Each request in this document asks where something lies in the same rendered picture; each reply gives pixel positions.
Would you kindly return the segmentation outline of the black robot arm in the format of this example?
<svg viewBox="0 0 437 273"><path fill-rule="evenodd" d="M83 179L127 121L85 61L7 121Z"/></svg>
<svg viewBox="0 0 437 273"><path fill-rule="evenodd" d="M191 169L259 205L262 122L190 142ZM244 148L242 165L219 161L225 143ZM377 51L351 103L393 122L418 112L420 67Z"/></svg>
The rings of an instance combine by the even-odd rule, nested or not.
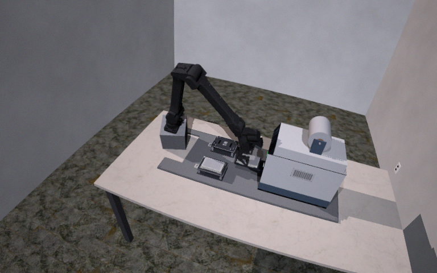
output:
<svg viewBox="0 0 437 273"><path fill-rule="evenodd" d="M199 64L178 63L171 72L173 77L170 111L166 115L164 131L176 134L183 121L184 107L182 103L184 83L192 89L197 89L223 117L229 129L238 137L244 151L250 151L253 147L261 150L263 139L257 129L245 127L245 121L239 117L217 93L205 76L207 72ZM185 80L185 81L183 81ZM182 106L181 106L181 105ZM240 121L239 121L240 120ZM180 121L180 122L179 122Z"/></svg>

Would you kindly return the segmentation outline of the light grey cylinder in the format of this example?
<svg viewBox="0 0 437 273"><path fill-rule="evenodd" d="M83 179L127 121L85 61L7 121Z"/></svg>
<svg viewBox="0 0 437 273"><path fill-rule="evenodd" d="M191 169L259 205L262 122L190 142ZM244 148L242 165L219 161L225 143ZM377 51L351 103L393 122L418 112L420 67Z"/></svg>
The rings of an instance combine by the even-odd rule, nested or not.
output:
<svg viewBox="0 0 437 273"><path fill-rule="evenodd" d="M317 116L310 120L308 128L308 145L311 148L315 139L322 139L327 142L323 151L330 148L332 144L331 123L323 116Z"/></svg>

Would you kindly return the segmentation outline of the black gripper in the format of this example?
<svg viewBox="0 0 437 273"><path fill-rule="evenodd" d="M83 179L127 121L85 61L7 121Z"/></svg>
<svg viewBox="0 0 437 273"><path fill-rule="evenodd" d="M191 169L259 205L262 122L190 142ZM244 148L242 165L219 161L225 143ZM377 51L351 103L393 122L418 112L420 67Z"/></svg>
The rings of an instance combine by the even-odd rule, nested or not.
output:
<svg viewBox="0 0 437 273"><path fill-rule="evenodd" d="M248 140L247 140L248 141ZM247 142L247 141L245 141L245 142ZM242 154L249 154L249 155L252 155L252 153L253 153L253 149L254 149L254 147L252 146L251 147L251 153L249 153L249 151L244 151L244 148L243 148L243 145L242 145L242 143L245 143L245 142L239 142L239 144L240 144L240 149L239 149L239 151L238 151L238 160L240 160L245 166L248 166L248 162L249 162L249 156L246 156L246 155L242 155ZM245 159L245 160L247 160L247 162L246 162L246 164L245 164L245 162L242 160L242 159Z"/></svg>

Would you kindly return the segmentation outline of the white multi-well plate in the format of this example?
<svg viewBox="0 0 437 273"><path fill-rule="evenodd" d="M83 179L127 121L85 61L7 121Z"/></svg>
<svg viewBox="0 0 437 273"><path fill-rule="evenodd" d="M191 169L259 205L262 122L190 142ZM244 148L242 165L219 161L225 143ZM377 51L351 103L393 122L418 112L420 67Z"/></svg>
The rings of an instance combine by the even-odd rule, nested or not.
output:
<svg viewBox="0 0 437 273"><path fill-rule="evenodd" d="M221 161L206 157L201 165L201 168L204 168L204 169L207 169L207 170L210 170L213 172L221 173L224 165L225 165L225 162L221 162Z"/></svg>

